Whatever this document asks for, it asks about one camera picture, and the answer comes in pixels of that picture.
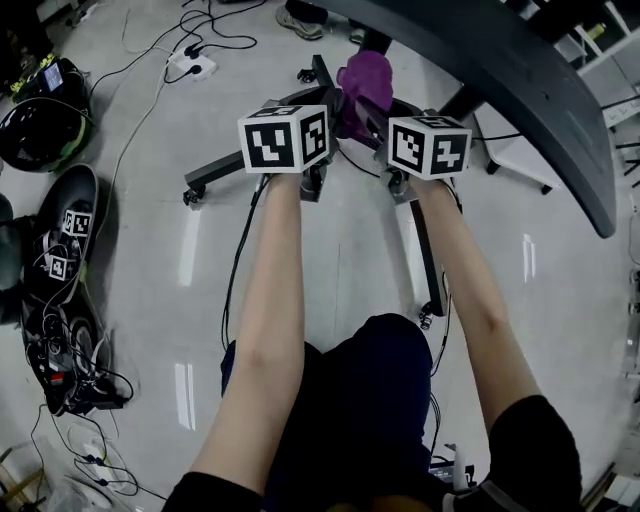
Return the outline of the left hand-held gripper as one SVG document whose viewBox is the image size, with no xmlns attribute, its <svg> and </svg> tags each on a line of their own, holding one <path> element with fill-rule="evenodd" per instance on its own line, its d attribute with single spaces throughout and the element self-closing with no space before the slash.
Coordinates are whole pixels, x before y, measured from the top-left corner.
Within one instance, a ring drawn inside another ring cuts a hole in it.
<svg viewBox="0 0 640 512">
<path fill-rule="evenodd" d="M 344 135 L 344 92 L 311 87 L 263 107 L 238 121 L 245 170 L 249 174 L 299 174 L 300 197 L 317 203 L 336 144 Z"/>
</svg>

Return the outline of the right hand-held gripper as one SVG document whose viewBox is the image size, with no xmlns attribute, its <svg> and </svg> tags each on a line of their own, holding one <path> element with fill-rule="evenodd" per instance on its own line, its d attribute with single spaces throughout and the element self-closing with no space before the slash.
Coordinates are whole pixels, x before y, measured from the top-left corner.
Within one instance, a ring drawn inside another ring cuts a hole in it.
<svg viewBox="0 0 640 512">
<path fill-rule="evenodd" d="M 456 178 L 468 167 L 472 130 L 453 118 L 427 115 L 404 100 L 394 99 L 391 117 L 373 102 L 356 102 L 361 127 L 356 139 L 386 151 L 388 188 L 406 198 L 409 178 L 422 181 Z"/>
</svg>

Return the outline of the purple cloth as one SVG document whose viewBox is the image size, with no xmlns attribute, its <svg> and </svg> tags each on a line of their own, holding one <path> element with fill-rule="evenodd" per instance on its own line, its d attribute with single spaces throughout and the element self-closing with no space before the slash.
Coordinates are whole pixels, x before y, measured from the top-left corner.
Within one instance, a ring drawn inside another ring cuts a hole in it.
<svg viewBox="0 0 640 512">
<path fill-rule="evenodd" d="M 373 102 L 388 113 L 393 102 L 393 71 L 388 59 L 375 51 L 361 51 L 341 67 L 336 81 L 345 96 L 342 139 L 355 139 L 361 127 L 356 116 L 356 102 Z"/>
</svg>

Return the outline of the person's right forearm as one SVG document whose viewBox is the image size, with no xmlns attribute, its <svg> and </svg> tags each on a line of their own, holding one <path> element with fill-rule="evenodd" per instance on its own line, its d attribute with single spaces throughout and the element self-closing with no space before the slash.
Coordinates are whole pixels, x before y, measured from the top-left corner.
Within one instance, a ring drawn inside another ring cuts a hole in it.
<svg viewBox="0 0 640 512">
<path fill-rule="evenodd" d="M 516 402 L 540 393 L 486 258 L 440 181 L 410 180 L 432 249 L 443 264 L 487 430 Z"/>
</svg>

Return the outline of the person's left forearm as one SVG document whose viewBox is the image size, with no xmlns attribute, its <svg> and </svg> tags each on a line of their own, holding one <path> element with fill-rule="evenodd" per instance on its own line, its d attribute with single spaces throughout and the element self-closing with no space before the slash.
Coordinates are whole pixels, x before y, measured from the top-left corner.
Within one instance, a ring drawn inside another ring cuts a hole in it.
<svg viewBox="0 0 640 512">
<path fill-rule="evenodd" d="M 298 174 L 269 181 L 231 376 L 194 471 L 257 494 L 299 392 L 304 284 Z"/>
</svg>

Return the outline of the white power strip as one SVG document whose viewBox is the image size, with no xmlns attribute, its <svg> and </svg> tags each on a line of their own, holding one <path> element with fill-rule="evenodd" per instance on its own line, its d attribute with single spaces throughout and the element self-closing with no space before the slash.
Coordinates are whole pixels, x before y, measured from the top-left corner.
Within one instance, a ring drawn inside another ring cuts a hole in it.
<svg viewBox="0 0 640 512">
<path fill-rule="evenodd" d="M 87 457 L 92 457 L 92 460 L 88 462 L 88 468 L 94 471 L 95 479 L 110 481 L 113 473 L 105 466 L 103 450 L 93 442 L 89 442 L 84 444 L 84 451 Z"/>
<path fill-rule="evenodd" d="M 201 54 L 197 45 L 183 47 L 168 59 L 166 84 L 175 84 L 184 80 L 203 81 L 212 76 L 218 65 Z"/>
</svg>

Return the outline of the black open dome case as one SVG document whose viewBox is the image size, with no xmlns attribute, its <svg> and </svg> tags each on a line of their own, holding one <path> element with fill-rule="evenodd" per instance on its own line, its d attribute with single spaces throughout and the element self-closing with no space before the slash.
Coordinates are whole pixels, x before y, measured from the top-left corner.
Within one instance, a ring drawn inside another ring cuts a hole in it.
<svg viewBox="0 0 640 512">
<path fill-rule="evenodd" d="M 53 308 L 71 301 L 95 239 L 98 197 L 99 183 L 93 169 L 86 164 L 74 164 L 53 183 L 38 213 L 30 218 L 22 280 L 22 303 L 26 308 Z M 88 237 L 70 237 L 61 231 L 67 209 L 92 214 Z M 66 281 L 49 277 L 53 255 L 69 260 Z"/>
</svg>

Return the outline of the person's legs in dark trousers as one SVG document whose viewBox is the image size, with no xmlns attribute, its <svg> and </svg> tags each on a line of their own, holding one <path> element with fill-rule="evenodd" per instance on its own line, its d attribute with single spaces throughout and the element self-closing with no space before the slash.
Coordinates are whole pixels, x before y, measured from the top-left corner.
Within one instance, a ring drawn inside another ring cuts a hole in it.
<svg viewBox="0 0 640 512">
<path fill-rule="evenodd" d="M 222 397 L 235 345 L 223 361 Z M 398 314 L 369 318 L 327 353 L 304 339 L 301 386 L 259 496 L 284 512 L 432 512 L 383 492 L 400 476 L 429 474 L 422 438 L 431 365 L 422 331 Z"/>
</svg>

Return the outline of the black dome backpack with screen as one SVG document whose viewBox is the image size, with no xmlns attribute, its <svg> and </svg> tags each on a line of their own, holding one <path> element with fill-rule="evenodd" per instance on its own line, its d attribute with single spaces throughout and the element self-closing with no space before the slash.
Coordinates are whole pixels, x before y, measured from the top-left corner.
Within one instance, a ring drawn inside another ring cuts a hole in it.
<svg viewBox="0 0 640 512">
<path fill-rule="evenodd" d="M 24 172 L 52 172 L 74 158 L 95 127 L 84 74 L 50 56 L 12 86 L 14 106 L 0 120 L 0 159 Z"/>
</svg>

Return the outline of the black device with screen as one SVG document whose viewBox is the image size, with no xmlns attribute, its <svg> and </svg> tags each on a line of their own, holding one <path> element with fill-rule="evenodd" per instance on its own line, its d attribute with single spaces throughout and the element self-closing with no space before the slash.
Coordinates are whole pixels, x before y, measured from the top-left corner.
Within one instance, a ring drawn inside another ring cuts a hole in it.
<svg viewBox="0 0 640 512">
<path fill-rule="evenodd" d="M 440 461 L 433 463 L 429 472 L 455 490 L 462 490 L 475 485 L 474 465 L 463 466 L 456 461 Z"/>
</svg>

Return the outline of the wooden stool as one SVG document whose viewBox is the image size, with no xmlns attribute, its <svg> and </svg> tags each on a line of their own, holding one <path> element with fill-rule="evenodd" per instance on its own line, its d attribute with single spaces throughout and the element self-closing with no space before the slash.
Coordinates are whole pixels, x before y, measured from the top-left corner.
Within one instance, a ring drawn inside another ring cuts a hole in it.
<svg viewBox="0 0 640 512">
<path fill-rule="evenodd" d="M 46 501 L 41 495 L 44 467 L 18 481 L 5 468 L 5 461 L 13 452 L 10 447 L 0 454 L 0 512 L 41 512 L 40 507 Z"/>
</svg>

